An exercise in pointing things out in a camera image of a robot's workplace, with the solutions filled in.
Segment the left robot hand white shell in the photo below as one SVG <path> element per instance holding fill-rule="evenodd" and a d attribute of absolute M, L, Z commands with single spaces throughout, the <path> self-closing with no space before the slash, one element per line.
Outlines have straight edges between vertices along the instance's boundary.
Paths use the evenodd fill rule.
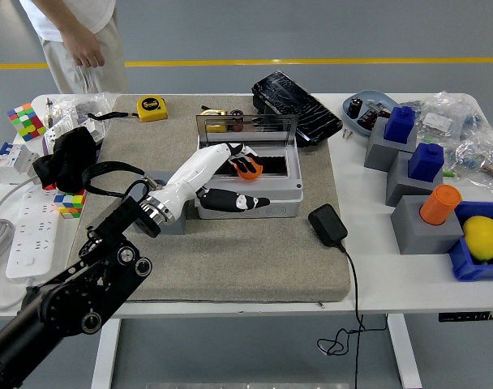
<path fill-rule="evenodd" d="M 182 214 L 185 203 L 198 198 L 202 207 L 220 212 L 244 212 L 270 204 L 267 198 L 256 198 L 231 190 L 206 188 L 223 164 L 235 165 L 240 171 L 254 172 L 263 164 L 256 152 L 243 143 L 219 143 L 196 151 L 158 190 L 149 192 L 141 208 L 158 225 L 172 224 Z"/>

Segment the person's hand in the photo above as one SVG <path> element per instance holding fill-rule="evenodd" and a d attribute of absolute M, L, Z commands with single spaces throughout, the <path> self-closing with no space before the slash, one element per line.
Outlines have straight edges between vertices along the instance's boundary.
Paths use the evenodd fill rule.
<path fill-rule="evenodd" d="M 63 44 L 72 56 L 74 64 L 86 68 L 97 68 L 105 65 L 100 44 L 96 36 L 82 24 L 61 28 Z"/>

